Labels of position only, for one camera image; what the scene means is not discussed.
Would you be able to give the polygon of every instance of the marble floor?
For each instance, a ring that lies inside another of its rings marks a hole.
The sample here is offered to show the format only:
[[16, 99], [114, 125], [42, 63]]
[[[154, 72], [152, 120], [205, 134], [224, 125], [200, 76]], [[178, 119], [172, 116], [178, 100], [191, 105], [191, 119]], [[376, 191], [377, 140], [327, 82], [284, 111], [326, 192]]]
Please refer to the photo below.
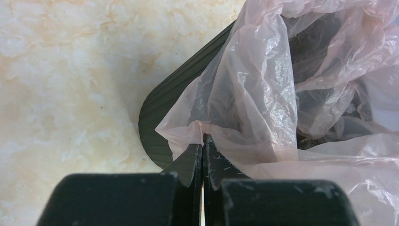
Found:
[[140, 107], [243, 3], [1, 0], [0, 226], [34, 225], [68, 174], [160, 171]]

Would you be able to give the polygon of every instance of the beige floor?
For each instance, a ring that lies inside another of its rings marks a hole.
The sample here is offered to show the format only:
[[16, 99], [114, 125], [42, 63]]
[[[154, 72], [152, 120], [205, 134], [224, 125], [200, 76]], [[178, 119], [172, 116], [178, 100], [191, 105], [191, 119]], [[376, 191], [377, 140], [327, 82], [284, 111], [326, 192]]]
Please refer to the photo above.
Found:
[[34, 225], [67, 174], [158, 172], [142, 102], [243, 3], [1, 0], [0, 225]]

